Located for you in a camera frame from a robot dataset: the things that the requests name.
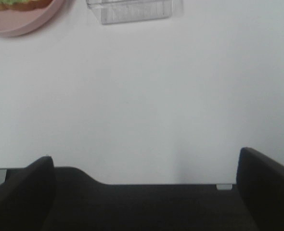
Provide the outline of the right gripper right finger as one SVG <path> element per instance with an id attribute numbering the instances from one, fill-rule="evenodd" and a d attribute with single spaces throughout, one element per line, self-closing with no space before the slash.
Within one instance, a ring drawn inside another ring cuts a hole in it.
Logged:
<path id="1" fill-rule="evenodd" d="M 240 151 L 236 184 L 261 231 L 284 231 L 284 166 L 253 148 Z"/>

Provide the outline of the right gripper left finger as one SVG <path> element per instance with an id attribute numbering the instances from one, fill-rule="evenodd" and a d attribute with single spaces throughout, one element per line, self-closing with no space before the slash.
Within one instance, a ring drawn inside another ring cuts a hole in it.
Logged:
<path id="1" fill-rule="evenodd" d="M 0 185 L 0 231 L 39 231 L 53 205 L 53 160 L 44 156 Z"/>

